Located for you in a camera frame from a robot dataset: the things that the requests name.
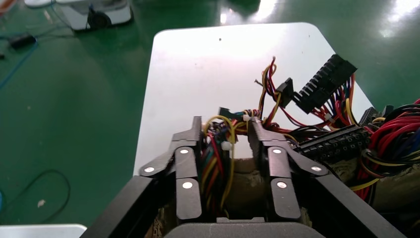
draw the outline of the yellow wire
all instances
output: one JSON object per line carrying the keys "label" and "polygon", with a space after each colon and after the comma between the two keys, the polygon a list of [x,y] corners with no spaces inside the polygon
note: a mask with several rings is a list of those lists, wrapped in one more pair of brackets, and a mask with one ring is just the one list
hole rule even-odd
{"label": "yellow wire", "polygon": [[206,126],[204,127],[204,129],[203,129],[204,136],[207,136],[207,130],[209,129],[210,122],[212,122],[214,119],[224,120],[229,125],[230,131],[231,131],[231,134],[232,134],[232,129],[233,129],[232,122],[230,122],[230,120],[228,118],[224,117],[224,116],[214,116],[207,121]]}
{"label": "yellow wire", "polygon": [[[212,157],[211,162],[209,164],[209,169],[204,173],[203,179],[201,180],[203,183],[207,180],[207,177],[209,176],[210,171],[213,169],[216,162],[217,162],[216,157]],[[201,186],[201,193],[203,192],[204,192],[204,186]]]}
{"label": "yellow wire", "polygon": [[347,109],[347,115],[350,118],[350,121],[353,125],[356,125],[355,119],[352,116],[352,109],[350,108],[350,99],[346,99],[346,109]]}
{"label": "yellow wire", "polygon": [[212,195],[212,193],[210,193],[210,196],[209,196],[209,198],[207,199],[207,203],[206,203],[207,210],[210,208],[211,195]]}
{"label": "yellow wire", "polygon": [[413,152],[413,153],[411,153],[411,154],[409,154],[409,155],[406,155],[406,156],[404,156],[404,157],[402,157],[402,158],[406,158],[406,157],[409,157],[409,156],[412,156],[412,155],[416,155],[416,154],[420,154],[420,150],[415,151],[415,152]]}
{"label": "yellow wire", "polygon": [[384,121],[384,120],[385,118],[375,118],[372,122],[375,123],[375,122]]}
{"label": "yellow wire", "polygon": [[[370,156],[364,156],[364,157],[368,158],[370,161],[372,161],[372,162],[374,162],[374,163],[377,163],[377,164],[379,164],[379,165],[384,165],[384,166],[403,166],[403,165],[407,165],[407,164],[392,164],[392,163],[385,163],[385,162],[381,162],[381,161],[378,161],[378,160],[376,160],[376,159],[373,159],[373,158],[371,158]],[[412,161],[412,160],[418,160],[418,159],[420,159],[420,156],[417,156],[417,157],[415,157],[415,158],[412,158],[412,159],[410,159],[410,161]]]}
{"label": "yellow wire", "polygon": [[274,116],[277,113],[278,105],[280,104],[280,98],[281,98],[281,93],[278,93],[276,105],[273,108],[273,116],[271,117],[271,120],[274,119]]}
{"label": "yellow wire", "polygon": [[373,159],[373,158],[371,158],[371,157],[369,157],[369,156],[366,156],[370,161],[372,161],[372,162],[375,162],[375,163],[377,163],[377,164],[379,164],[379,165],[384,165],[384,166],[402,166],[403,164],[390,164],[390,163],[384,163],[384,162],[380,162],[380,161],[378,161],[378,160],[376,160],[376,159]]}
{"label": "yellow wire", "polygon": [[378,178],[375,178],[374,180],[372,180],[370,182],[367,182],[367,183],[364,183],[364,184],[360,184],[360,185],[357,185],[357,186],[350,187],[350,189],[353,190],[353,191],[357,191],[357,190],[360,190],[360,189],[364,189],[365,187],[369,187],[369,186],[371,186],[372,184],[374,184],[374,183],[376,183],[378,181],[379,181],[379,179]]}
{"label": "yellow wire", "polygon": [[227,213],[226,209],[224,209],[223,211],[226,214],[226,218],[229,219],[229,213]]}
{"label": "yellow wire", "polygon": [[229,175],[229,181],[227,182],[227,186],[226,186],[226,189],[225,189],[225,191],[224,191],[224,193],[223,193],[223,196],[222,196],[222,200],[220,201],[220,209],[222,209],[223,208],[223,204],[224,204],[224,201],[225,201],[225,199],[227,198],[227,196],[229,195],[229,193],[230,193],[230,188],[232,187],[232,181],[233,181],[233,171],[234,171],[234,167],[235,167],[235,130],[236,130],[236,127],[238,126],[238,125],[236,125],[235,127],[232,127],[232,132],[230,133],[230,136],[231,136],[231,138],[232,138],[232,159],[230,160],[230,175]]}
{"label": "yellow wire", "polygon": [[298,141],[293,137],[293,136],[291,136],[291,135],[289,135],[289,134],[283,134],[285,137],[288,137],[288,138],[290,138],[290,139],[292,139],[292,140],[294,140],[294,141],[296,141],[296,143],[298,143]]}
{"label": "yellow wire", "polygon": [[338,128],[334,128],[334,127],[332,127],[330,125],[328,125],[328,128],[330,128],[330,130],[332,130],[332,131],[338,130]]}
{"label": "yellow wire", "polygon": [[253,117],[254,116],[254,110],[251,110],[251,117]]}

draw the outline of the white table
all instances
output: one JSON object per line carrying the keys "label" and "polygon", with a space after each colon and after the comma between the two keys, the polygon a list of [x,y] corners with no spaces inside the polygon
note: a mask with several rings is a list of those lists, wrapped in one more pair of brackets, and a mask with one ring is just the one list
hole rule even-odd
{"label": "white table", "polygon": [[[257,109],[262,88],[254,80],[261,80],[272,56],[276,56],[278,66],[274,85],[291,77],[294,90],[300,91],[333,54],[320,31],[308,23],[159,32],[153,41],[133,174],[138,175],[141,166],[162,154],[174,133],[190,129],[193,116],[202,116],[205,122],[217,115],[219,107],[231,112]],[[357,119],[371,107],[358,85],[353,105]],[[264,116],[273,106],[274,101],[267,96]],[[320,122],[294,102],[286,111],[306,124]],[[280,110],[274,121],[283,128],[296,128]],[[247,140],[239,139],[235,157],[250,157]]]}

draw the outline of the metal rivet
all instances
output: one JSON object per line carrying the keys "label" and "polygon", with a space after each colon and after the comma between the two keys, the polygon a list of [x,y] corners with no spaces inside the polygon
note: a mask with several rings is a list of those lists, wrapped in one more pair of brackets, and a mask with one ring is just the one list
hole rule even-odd
{"label": "metal rivet", "polygon": [[318,167],[318,166],[312,166],[312,167],[311,167],[311,170],[316,171],[316,172],[319,172],[319,171],[321,171],[322,169],[321,169],[320,167]]}
{"label": "metal rivet", "polygon": [[153,172],[153,170],[155,170],[153,167],[145,168],[145,172],[147,172],[147,173]]}
{"label": "metal rivet", "polygon": [[190,182],[185,182],[185,183],[183,183],[182,184],[182,187],[183,188],[185,188],[185,189],[189,189],[189,188],[191,188],[193,186],[193,184],[192,183],[190,183]]}
{"label": "metal rivet", "polygon": [[277,187],[279,187],[279,188],[286,188],[287,187],[287,184],[285,182],[278,182],[277,183]]}

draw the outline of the blue wire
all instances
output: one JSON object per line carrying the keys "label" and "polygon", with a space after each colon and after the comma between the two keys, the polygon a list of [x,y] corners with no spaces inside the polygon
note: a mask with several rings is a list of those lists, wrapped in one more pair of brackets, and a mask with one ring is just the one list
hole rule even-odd
{"label": "blue wire", "polygon": [[416,139],[418,140],[420,135],[420,128],[413,134],[411,135],[399,148],[398,150],[395,152],[393,158],[397,158],[413,141],[416,142]]}
{"label": "blue wire", "polygon": [[417,136],[414,139],[414,143],[412,144],[412,146],[411,146],[411,148],[410,148],[410,150],[408,151],[407,154],[413,153],[417,149],[417,147],[419,146],[419,144],[420,144],[420,129],[418,129],[416,131],[416,134],[417,134]]}
{"label": "blue wire", "polygon": [[33,47],[29,50],[29,52],[17,63],[17,65],[9,72],[9,74],[0,82],[0,89],[6,85],[6,83],[13,77],[16,71],[23,65],[23,63],[32,55],[34,50],[38,46],[38,41],[35,42]]}

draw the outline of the green floor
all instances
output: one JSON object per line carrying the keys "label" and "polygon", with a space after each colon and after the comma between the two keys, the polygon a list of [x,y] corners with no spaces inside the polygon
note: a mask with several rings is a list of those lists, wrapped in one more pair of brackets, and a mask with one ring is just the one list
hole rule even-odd
{"label": "green floor", "polygon": [[[0,189],[10,204],[39,173],[59,170],[70,181],[71,196],[48,222],[90,225],[132,175],[154,35],[219,26],[221,14],[224,25],[312,23],[359,68],[356,80],[376,107],[411,103],[420,86],[419,3],[132,0],[131,24],[75,38],[40,39],[0,90]],[[20,1],[0,19],[0,34],[28,28],[36,34],[57,22],[49,7],[28,9]],[[26,50],[3,52],[0,80]],[[3,210],[0,223],[39,223],[61,206],[66,193],[63,178],[48,174]],[[46,203],[38,208],[42,199]]]}

